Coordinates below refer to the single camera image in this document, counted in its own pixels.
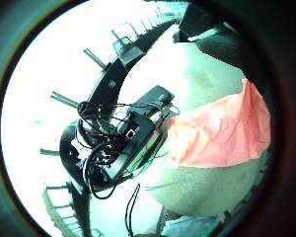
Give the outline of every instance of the orange cloth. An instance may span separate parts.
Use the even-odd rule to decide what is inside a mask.
[[[260,157],[270,143],[266,104],[253,83],[243,91],[171,118],[168,123],[170,165],[213,168]]]

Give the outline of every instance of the black cable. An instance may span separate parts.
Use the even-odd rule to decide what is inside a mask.
[[[132,232],[132,227],[131,227],[131,214],[132,214],[132,210],[134,208],[134,205],[135,205],[135,202],[136,202],[136,199],[137,199],[137,196],[139,194],[139,190],[140,190],[140,184],[138,184],[136,186],[136,189],[134,191],[134,193],[132,194],[131,198],[129,199],[129,202],[127,204],[127,207],[126,207],[126,212],[125,212],[125,226],[126,226],[126,229],[127,229],[127,232],[128,232],[128,236],[129,237],[133,237],[134,234]],[[131,203],[131,201],[133,200],[133,203],[131,205],[131,208],[130,208],[130,211],[129,211],[129,216],[128,216],[128,209],[129,209],[129,205]]]
[[[75,138],[76,138],[76,140],[78,141],[78,143],[81,145],[81,146],[83,146],[83,147],[85,147],[85,148],[87,148],[87,149],[92,149],[92,147],[90,147],[90,146],[86,146],[86,145],[84,145],[84,144],[82,144],[82,142],[79,140],[79,138],[78,138],[78,132],[77,132],[77,129],[75,130]]]
[[[113,188],[111,189],[111,192],[110,192],[107,196],[105,196],[105,197],[100,197],[100,196],[97,195],[97,193],[96,193],[96,192],[94,191],[94,189],[92,188],[92,184],[91,184],[91,182],[90,182],[90,179],[88,180],[88,184],[89,184],[90,192],[91,192],[91,194],[92,194],[95,198],[97,198],[97,199],[108,199],[108,198],[112,195],[112,193],[114,193],[114,190],[116,189],[116,187],[117,187],[117,185],[118,185],[118,182],[116,182],[116,184],[114,184]]]

